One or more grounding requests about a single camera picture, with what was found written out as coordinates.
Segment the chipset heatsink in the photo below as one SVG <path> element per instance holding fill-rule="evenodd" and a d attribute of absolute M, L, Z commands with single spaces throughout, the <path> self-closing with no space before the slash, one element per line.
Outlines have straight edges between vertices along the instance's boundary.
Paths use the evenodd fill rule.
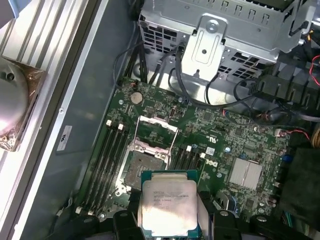
<path fill-rule="evenodd" d="M 236 158 L 231 170 L 230 183 L 256 190 L 262 166 L 252 161 Z"/>

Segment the green circuit board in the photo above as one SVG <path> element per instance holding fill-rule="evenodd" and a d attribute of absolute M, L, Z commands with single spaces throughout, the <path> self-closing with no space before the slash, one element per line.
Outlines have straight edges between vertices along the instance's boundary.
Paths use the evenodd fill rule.
<path fill-rule="evenodd" d="M 231 123 L 220 110 L 196 108 L 170 91 L 131 79 L 123 80 L 110 103 L 105 117 L 109 126 L 102 126 L 78 195 L 77 205 L 82 209 L 106 218 L 128 207 L 131 191 L 123 182 L 133 153 L 127 147 L 134 140 L 139 116 L 158 118 L 178 128 L 168 168 L 197 169 L 198 191 L 208 191 L 212 197 L 218 192 L 230 196 L 236 203 L 236 214 L 244 219 L 271 214 L 274 206 L 268 202 L 281 163 L 277 153 L 287 147 L 288 136 L 275 137 L 272 128 Z M 229 116 L 241 124 L 249 122 L 245 116 Z M 123 126 L 125 134 L 117 135 L 116 130 L 111 134 L 110 125 Z M 136 136 L 150 146 L 168 149 L 175 134 L 157 124 L 140 123 Z M 237 159 L 261 168 L 256 187 L 231 181 Z M 123 183 L 120 193 L 116 187 L 119 181 Z"/>

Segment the ram slot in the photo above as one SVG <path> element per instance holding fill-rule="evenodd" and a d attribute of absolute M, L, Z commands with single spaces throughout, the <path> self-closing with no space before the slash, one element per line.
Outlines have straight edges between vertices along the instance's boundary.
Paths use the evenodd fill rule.
<path fill-rule="evenodd" d="M 169 166 L 170 170 L 176 169 L 176 166 L 179 162 L 179 159 L 181 159 L 181 155 L 183 154 L 184 151 L 185 151 L 185 149 L 179 148 L 178 153 L 174 157 L 171 158 L 172 161 L 170 162 L 170 166 Z"/>
<path fill-rule="evenodd" d="M 101 164 L 100 168 L 98 169 L 95 182 L 92 185 L 89 199 L 87 200 L 86 205 L 85 205 L 86 209 L 90 209 L 90 207 L 92 205 L 92 201 L 95 199 L 95 196 L 97 194 L 97 190 L 100 186 L 101 175 L 103 173 L 104 166 L 106 165 L 107 159 L 105 158 L 105 156 L 109 153 L 110 147 L 111 147 L 112 143 L 114 142 L 114 140 L 116 139 L 117 134 L 118 134 L 117 130 L 114 129 L 114 131 L 112 132 L 112 134 L 108 138 L 108 141 L 106 142 L 106 144 L 103 147 L 102 154 L 100 155 L 100 159 L 101 159 L 102 164 Z"/>
<path fill-rule="evenodd" d="M 98 180 L 99 171 L 101 169 L 101 166 L 103 165 L 103 158 L 101 156 L 104 154 L 105 146 L 113 139 L 114 134 L 116 133 L 116 130 L 113 128 L 109 128 L 107 130 L 107 133 L 105 135 L 105 138 L 102 143 L 102 148 L 100 150 L 100 153 L 98 154 L 96 164 L 94 166 L 93 173 L 91 174 L 89 184 L 85 191 L 85 197 L 84 197 L 84 206 L 87 206 L 90 200 L 91 193 L 94 189 L 94 186 L 96 185 L 96 182 Z"/>
<path fill-rule="evenodd" d="M 184 160 L 185 155 L 186 155 L 186 149 L 183 149 L 182 152 L 181 152 L 181 154 L 180 154 L 179 157 L 177 158 L 174 166 L 173 166 L 173 169 L 174 169 L 174 170 L 179 170 L 179 169 L 181 169 L 181 164 L 182 164 L 182 162 L 183 162 L 183 160 Z"/>
<path fill-rule="evenodd" d="M 91 195 L 92 201 L 91 201 L 91 206 L 90 209 L 93 210 L 96 208 L 96 203 L 97 200 L 100 198 L 101 193 L 103 192 L 104 189 L 104 183 L 106 181 L 106 178 L 108 176 L 108 172 L 109 169 L 111 168 L 112 165 L 112 157 L 115 154 L 115 150 L 117 149 L 117 146 L 119 145 L 120 139 L 122 136 L 122 132 L 121 131 L 117 131 L 115 134 L 115 137 L 113 139 L 113 141 L 111 142 L 111 144 L 109 144 L 109 146 L 107 146 L 107 150 L 106 150 L 106 154 L 103 156 L 103 162 L 104 165 L 101 168 L 101 172 L 99 174 L 99 181 L 98 181 L 98 186 L 96 188 L 96 194 L 95 195 Z"/>
<path fill-rule="evenodd" d="M 192 151 L 189 151 L 187 157 L 182 162 L 180 170 L 188 170 L 189 164 L 192 161 L 193 156 L 194 154 L 192 153 Z"/>
<path fill-rule="evenodd" d="M 188 170 L 196 170 L 199 161 L 200 161 L 200 154 L 196 153 L 189 165 Z"/>
<path fill-rule="evenodd" d="M 112 166 L 111 166 L 111 171 L 109 171 L 109 174 L 104 182 L 104 190 L 103 193 L 101 195 L 101 197 L 99 198 L 99 202 L 96 205 L 96 209 L 100 209 L 103 207 L 104 202 L 107 200 L 107 194 L 110 190 L 111 187 L 111 183 L 113 181 L 113 179 L 116 177 L 116 173 L 117 173 L 117 168 L 119 166 L 119 163 L 121 162 L 121 157 L 122 157 L 122 153 L 124 152 L 124 150 L 126 150 L 126 143 L 127 143 L 127 139 L 128 139 L 128 132 L 125 131 L 122 135 L 121 135 L 121 139 L 119 141 L 118 146 L 116 147 L 116 151 L 114 153 L 114 155 L 112 155 Z"/>

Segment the gray metal wall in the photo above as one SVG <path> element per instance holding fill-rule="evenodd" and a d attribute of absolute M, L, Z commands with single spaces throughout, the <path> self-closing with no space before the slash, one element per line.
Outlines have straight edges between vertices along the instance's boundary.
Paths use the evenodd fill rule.
<path fill-rule="evenodd" d="M 92 26 L 97 31 L 85 61 L 80 57 L 80 77 L 67 111 L 61 112 L 65 117 L 28 215 L 23 240 L 43 239 L 48 234 L 57 211 L 69 194 L 79 189 L 97 133 L 104 124 L 102 119 L 114 91 L 114 60 L 128 47 L 134 32 L 134 24 L 128 19 L 128 1 L 105 0 L 101 4 L 106 2 L 100 24 Z M 72 126 L 72 130 L 65 149 L 57 151 L 65 126 Z"/>

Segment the motherboard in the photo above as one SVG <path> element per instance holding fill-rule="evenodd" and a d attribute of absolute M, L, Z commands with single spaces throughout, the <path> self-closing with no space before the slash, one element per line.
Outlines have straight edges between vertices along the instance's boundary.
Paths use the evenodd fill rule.
<path fill-rule="evenodd" d="M 109 105 L 77 198 L 102 220 L 129 205 L 146 170 L 197 170 L 197 189 L 243 220 L 270 215 L 289 137 L 173 92 L 124 78 Z"/>

